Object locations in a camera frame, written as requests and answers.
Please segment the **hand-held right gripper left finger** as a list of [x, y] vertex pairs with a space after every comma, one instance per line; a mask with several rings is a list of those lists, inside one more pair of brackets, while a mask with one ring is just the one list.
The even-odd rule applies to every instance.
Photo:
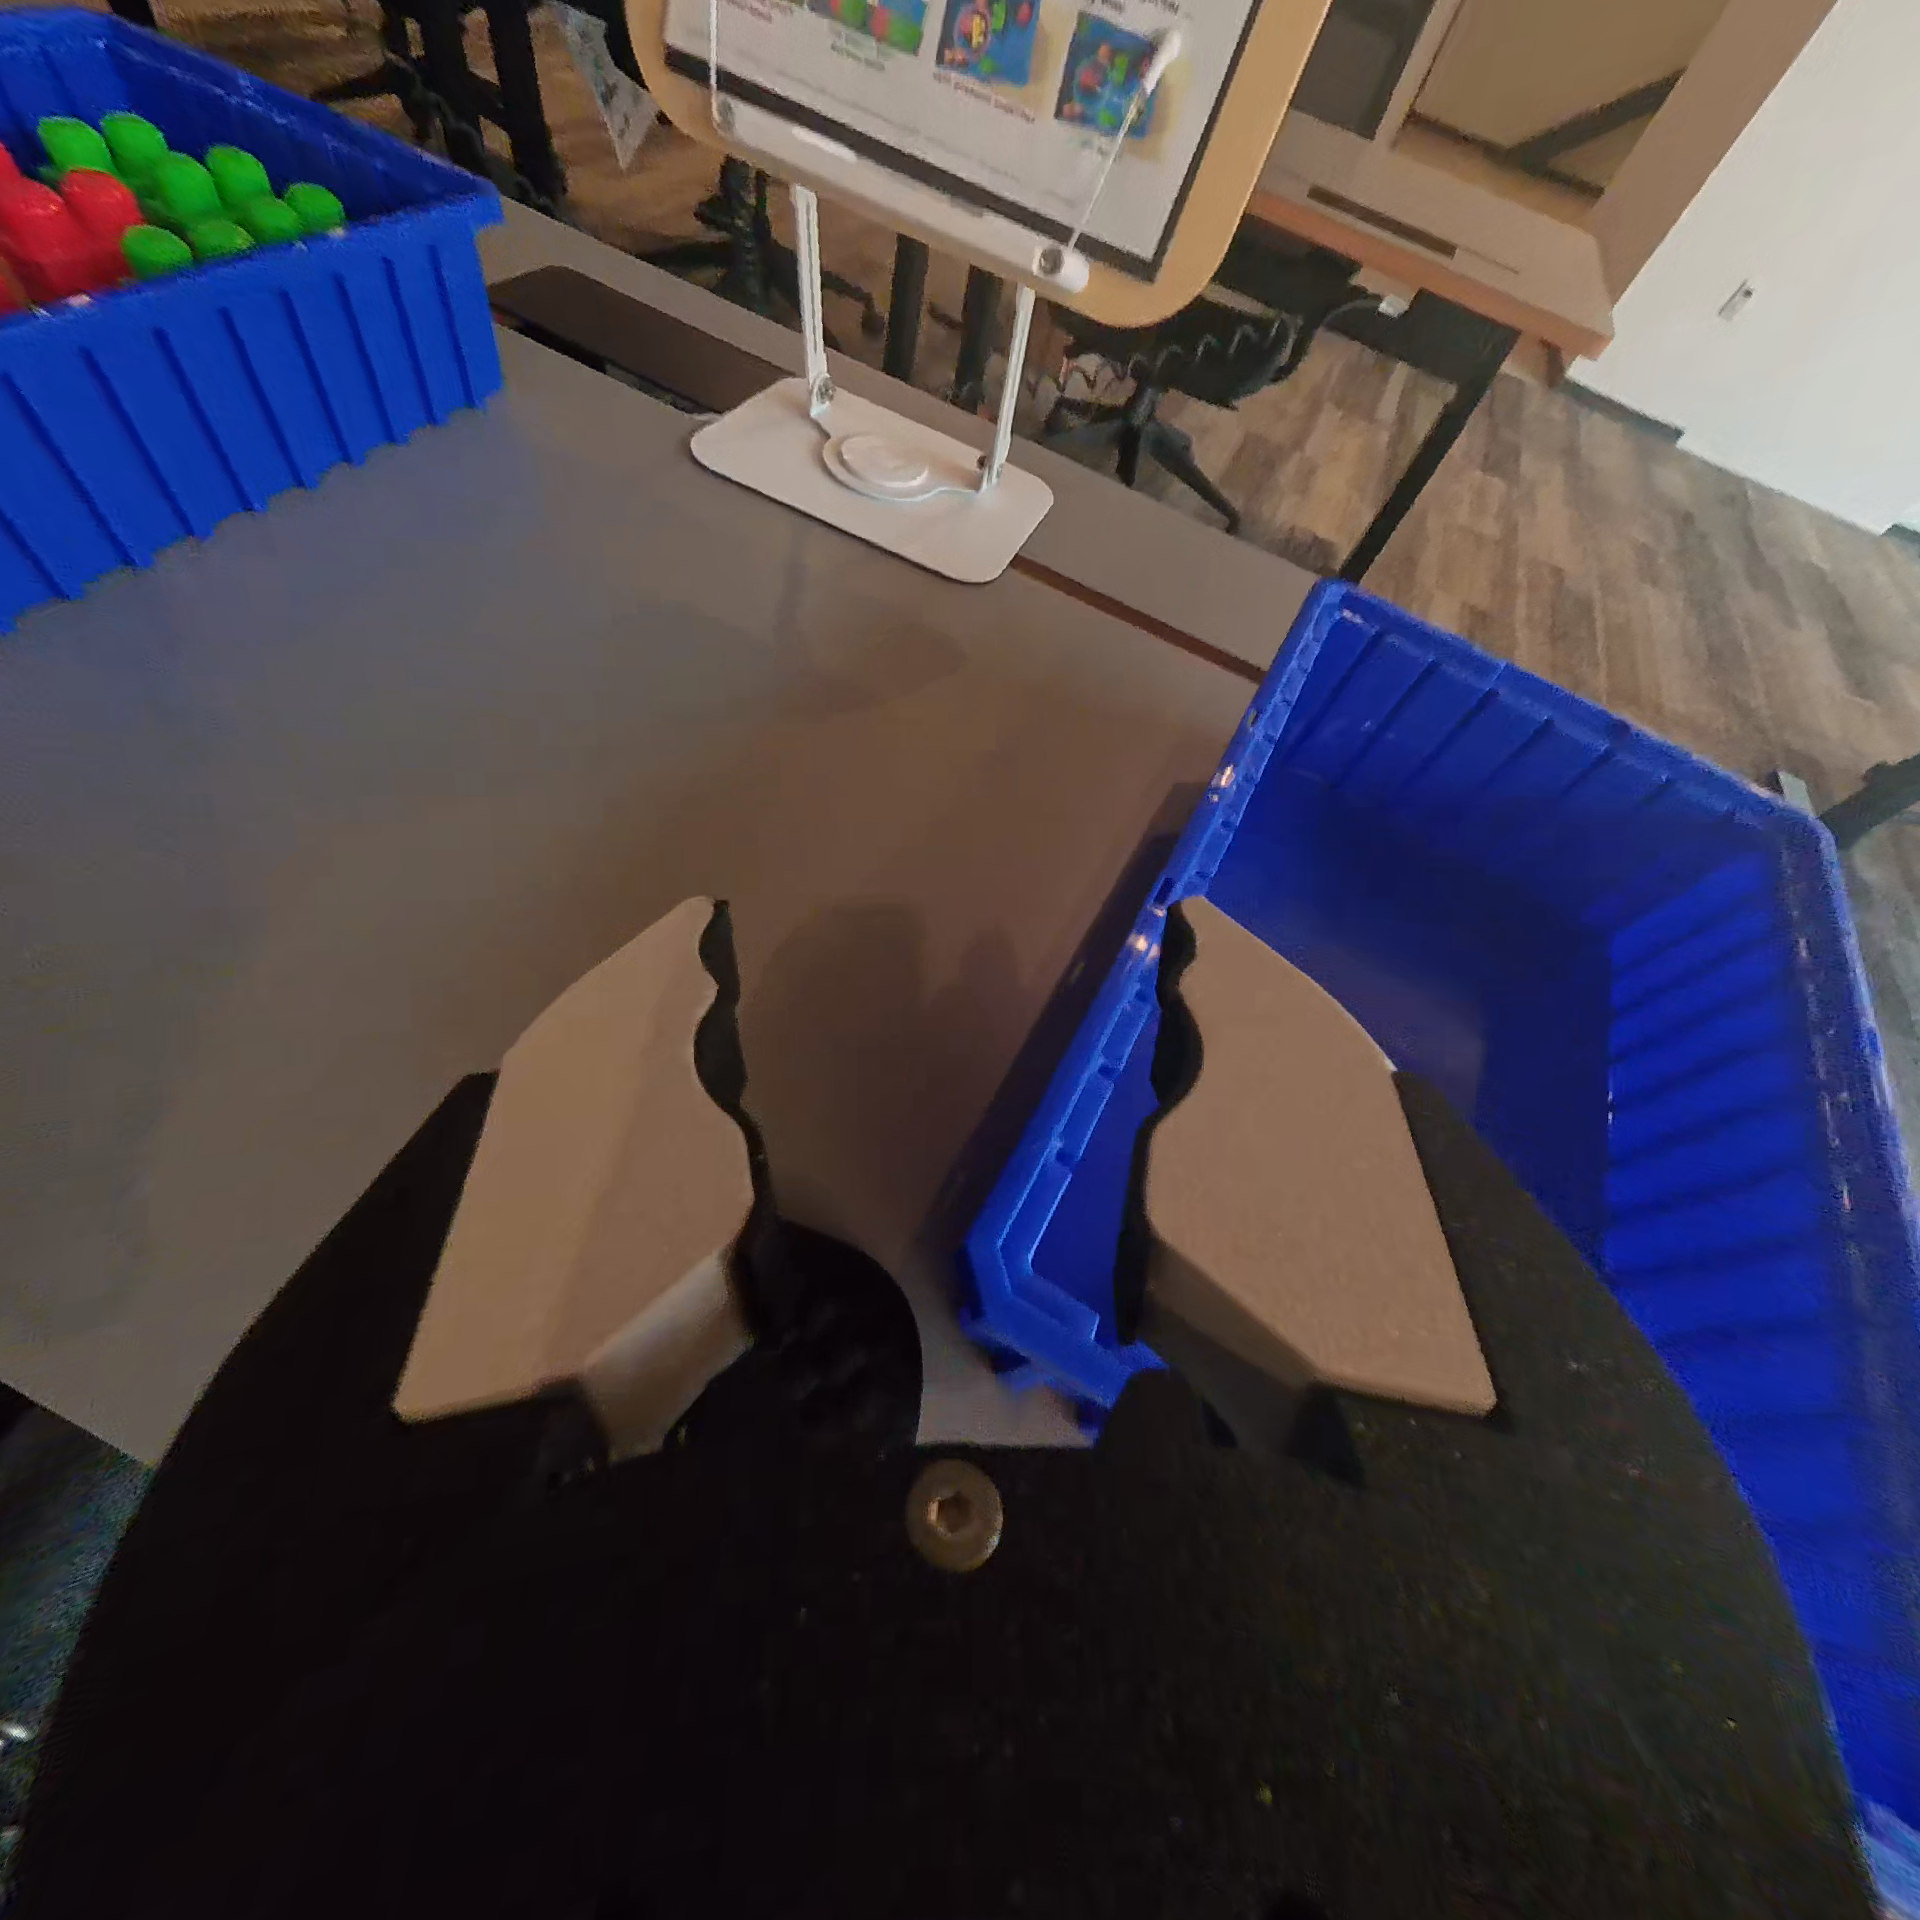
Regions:
[[625, 1461], [748, 1354], [766, 1173], [737, 998], [729, 910], [692, 896], [506, 1050], [395, 1381], [401, 1422], [562, 1394]]

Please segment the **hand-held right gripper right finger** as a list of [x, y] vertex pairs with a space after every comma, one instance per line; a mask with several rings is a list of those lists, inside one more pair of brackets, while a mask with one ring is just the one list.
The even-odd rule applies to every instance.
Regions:
[[1205, 896], [1165, 908], [1116, 1329], [1248, 1452], [1353, 1475], [1344, 1407], [1497, 1410], [1402, 1077], [1315, 980]]

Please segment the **blue plastic bin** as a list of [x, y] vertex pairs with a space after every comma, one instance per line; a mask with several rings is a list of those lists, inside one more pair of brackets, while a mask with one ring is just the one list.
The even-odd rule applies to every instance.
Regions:
[[333, 469], [483, 411], [501, 389], [482, 179], [276, 87], [37, 73], [4, 84], [4, 150], [36, 123], [131, 112], [202, 158], [232, 142], [333, 193], [341, 233], [4, 317], [4, 628], [146, 568]]
[[1873, 1845], [1916, 1862], [1916, 1203], [1831, 837], [1355, 586], [1308, 593], [962, 1241], [962, 1329], [1108, 1410], [1165, 907], [1434, 1084], [1691, 1397]]

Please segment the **red two-stud building block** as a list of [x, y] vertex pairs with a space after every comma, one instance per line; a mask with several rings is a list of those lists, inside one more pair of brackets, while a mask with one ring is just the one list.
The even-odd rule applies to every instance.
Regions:
[[2, 248], [40, 256], [65, 252], [79, 231], [56, 187], [30, 176], [2, 145]]
[[118, 243], [125, 228], [142, 223], [131, 189], [108, 175], [72, 173], [57, 193], [77, 231], [74, 244], [64, 252], [40, 254], [2, 248], [21, 298], [41, 308], [124, 284], [128, 276]]

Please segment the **black textured wrist rest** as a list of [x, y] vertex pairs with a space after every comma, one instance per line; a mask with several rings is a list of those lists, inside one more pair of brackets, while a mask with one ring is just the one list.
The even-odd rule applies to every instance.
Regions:
[[924, 1352], [893, 1277], [852, 1242], [771, 1215], [748, 1241], [743, 1278], [752, 1342], [725, 1381], [748, 1417], [809, 1448], [911, 1450]]

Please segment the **black office chair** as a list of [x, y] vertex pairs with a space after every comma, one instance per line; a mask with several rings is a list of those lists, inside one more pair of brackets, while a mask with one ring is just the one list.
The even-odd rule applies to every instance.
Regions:
[[1308, 287], [1302, 298], [1257, 315], [1210, 298], [1137, 329], [1066, 315], [1072, 355], [1092, 355], [1130, 387], [1117, 403], [1058, 397], [1037, 443], [1055, 453], [1111, 455], [1116, 478], [1126, 488], [1139, 485], [1142, 464], [1161, 469], [1220, 516], [1228, 536], [1237, 536], [1240, 509], [1202, 472], [1187, 432], [1161, 419], [1164, 398], [1186, 397], [1232, 413], [1287, 383], [1336, 319], [1378, 306], [1378, 295], [1337, 283]]

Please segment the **wooden office desk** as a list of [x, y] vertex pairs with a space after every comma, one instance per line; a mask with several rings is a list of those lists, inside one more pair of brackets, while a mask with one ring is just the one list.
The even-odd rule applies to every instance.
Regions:
[[1402, 474], [1342, 558], [1336, 578], [1362, 584], [1524, 344], [1562, 364], [1593, 360], [1616, 337], [1616, 305], [1590, 233], [1530, 206], [1452, 183], [1485, 205], [1462, 236], [1435, 212], [1403, 215], [1347, 191], [1260, 184], [1248, 227], [1283, 233], [1355, 266], [1355, 276], [1405, 295], [1398, 319], [1380, 315], [1344, 335], [1403, 369], [1442, 381], [1437, 408]]

